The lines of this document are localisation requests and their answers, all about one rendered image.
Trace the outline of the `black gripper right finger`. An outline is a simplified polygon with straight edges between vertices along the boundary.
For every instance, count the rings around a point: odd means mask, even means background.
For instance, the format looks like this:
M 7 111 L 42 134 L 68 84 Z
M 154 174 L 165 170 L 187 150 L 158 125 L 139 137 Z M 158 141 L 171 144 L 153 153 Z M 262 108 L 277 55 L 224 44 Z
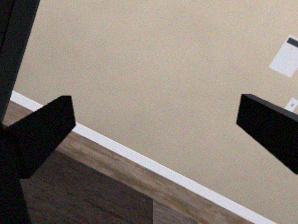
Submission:
M 298 115 L 253 94 L 241 94 L 236 124 L 298 175 Z

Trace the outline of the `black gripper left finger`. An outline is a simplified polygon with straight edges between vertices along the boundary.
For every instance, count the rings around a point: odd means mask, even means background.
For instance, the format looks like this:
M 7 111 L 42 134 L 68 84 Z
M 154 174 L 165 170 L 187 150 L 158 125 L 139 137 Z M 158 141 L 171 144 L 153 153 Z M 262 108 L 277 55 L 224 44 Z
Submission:
M 5 129 L 0 122 L 0 224 L 32 224 L 19 179 L 30 179 L 75 126 L 71 95 Z

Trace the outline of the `pale grey box-shaped chest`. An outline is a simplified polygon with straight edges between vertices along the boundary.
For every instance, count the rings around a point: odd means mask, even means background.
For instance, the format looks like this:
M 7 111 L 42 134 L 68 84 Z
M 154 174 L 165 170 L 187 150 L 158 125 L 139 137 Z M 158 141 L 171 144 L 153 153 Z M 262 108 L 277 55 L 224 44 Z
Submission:
M 18 76 L 40 0 L 0 0 L 0 122 Z

